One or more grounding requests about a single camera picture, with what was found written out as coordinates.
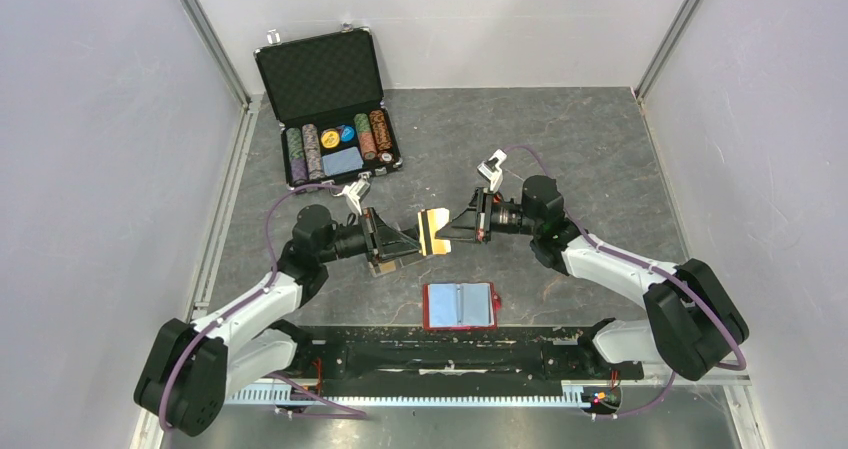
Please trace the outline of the red leather card holder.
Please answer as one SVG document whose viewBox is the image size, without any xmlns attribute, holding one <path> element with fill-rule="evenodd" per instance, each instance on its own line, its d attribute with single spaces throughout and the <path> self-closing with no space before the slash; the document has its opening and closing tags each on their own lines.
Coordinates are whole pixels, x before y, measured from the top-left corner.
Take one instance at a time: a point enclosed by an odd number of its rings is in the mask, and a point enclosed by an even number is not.
<svg viewBox="0 0 848 449">
<path fill-rule="evenodd" d="M 432 283 L 422 288 L 422 326 L 428 331 L 498 327 L 501 298 L 490 282 Z"/>
</svg>

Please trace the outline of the gold black striped card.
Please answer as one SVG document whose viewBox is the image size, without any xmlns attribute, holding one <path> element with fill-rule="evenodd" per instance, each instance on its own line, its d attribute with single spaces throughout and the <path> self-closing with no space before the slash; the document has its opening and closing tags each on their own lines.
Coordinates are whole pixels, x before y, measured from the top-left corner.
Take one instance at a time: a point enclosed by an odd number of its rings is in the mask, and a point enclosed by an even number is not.
<svg viewBox="0 0 848 449">
<path fill-rule="evenodd" d="M 424 257 L 447 255 L 451 242 L 439 239 L 437 232 L 450 222 L 447 208 L 422 210 L 417 214 L 420 252 Z"/>
</svg>

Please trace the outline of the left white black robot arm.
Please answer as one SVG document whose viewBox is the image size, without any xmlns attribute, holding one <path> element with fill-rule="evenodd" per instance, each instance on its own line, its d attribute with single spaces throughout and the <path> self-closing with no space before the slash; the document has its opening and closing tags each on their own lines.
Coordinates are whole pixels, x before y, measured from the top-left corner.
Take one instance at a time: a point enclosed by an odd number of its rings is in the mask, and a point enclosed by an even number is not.
<svg viewBox="0 0 848 449">
<path fill-rule="evenodd" d="M 133 400 L 164 431 L 197 436 L 225 399 L 257 379 L 284 370 L 306 374 L 313 348 L 276 322 L 309 302 L 328 279 L 327 263 L 363 255 L 373 266 L 421 254 L 434 231 L 426 215 L 399 230 L 367 207 L 347 225 L 322 205 L 301 209 L 291 239 L 260 281 L 221 309 L 192 322 L 171 319 L 159 329 Z"/>
</svg>

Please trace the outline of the clear box with black cards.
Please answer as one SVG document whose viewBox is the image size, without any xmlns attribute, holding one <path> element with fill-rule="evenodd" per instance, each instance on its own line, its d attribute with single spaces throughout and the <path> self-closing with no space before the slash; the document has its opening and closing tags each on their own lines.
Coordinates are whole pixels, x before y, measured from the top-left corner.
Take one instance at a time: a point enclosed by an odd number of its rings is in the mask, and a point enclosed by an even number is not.
<svg viewBox="0 0 848 449">
<path fill-rule="evenodd" d="M 424 261 L 426 256 L 420 253 L 409 254 L 400 258 L 384 262 L 369 262 L 369 271 L 373 277 L 384 276 L 403 269 L 404 267 Z"/>
</svg>

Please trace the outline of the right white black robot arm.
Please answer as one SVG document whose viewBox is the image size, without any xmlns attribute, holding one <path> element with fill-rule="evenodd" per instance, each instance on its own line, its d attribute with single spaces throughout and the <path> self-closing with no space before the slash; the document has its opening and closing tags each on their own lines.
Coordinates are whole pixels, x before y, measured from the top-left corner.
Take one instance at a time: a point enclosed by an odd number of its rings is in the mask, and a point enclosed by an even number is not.
<svg viewBox="0 0 848 449">
<path fill-rule="evenodd" d="M 495 233 L 527 235 L 542 266 L 600 285 L 641 307 L 641 320 L 606 319 L 584 336 L 580 369 L 602 377 L 617 364 L 663 363 L 697 381 L 714 368 L 743 371 L 750 331 L 713 269 L 639 256 L 602 241 L 568 213 L 555 179 L 536 175 L 519 200 L 476 189 L 467 208 L 439 228 L 438 239 L 485 244 Z"/>
</svg>

